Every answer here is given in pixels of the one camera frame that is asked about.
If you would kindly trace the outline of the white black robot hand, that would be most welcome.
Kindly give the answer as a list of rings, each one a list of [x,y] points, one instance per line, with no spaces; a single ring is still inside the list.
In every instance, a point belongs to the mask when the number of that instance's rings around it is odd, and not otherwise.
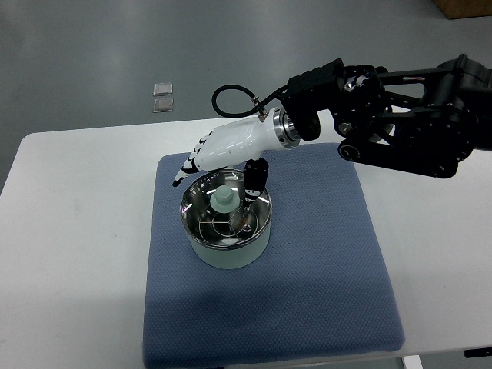
[[[245,163],[244,205],[251,205],[262,194],[268,178],[264,151],[295,148],[300,136],[283,108],[268,112],[265,120],[245,118],[216,127],[195,145],[172,185],[177,187],[189,175],[200,171],[216,171]]]

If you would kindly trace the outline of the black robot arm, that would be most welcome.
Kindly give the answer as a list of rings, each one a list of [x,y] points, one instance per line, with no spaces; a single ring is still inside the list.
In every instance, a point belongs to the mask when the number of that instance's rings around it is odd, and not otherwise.
[[[336,59],[291,78],[279,101],[304,141],[328,110],[348,161],[450,178],[491,148],[491,70],[466,55],[436,68],[389,72]]]

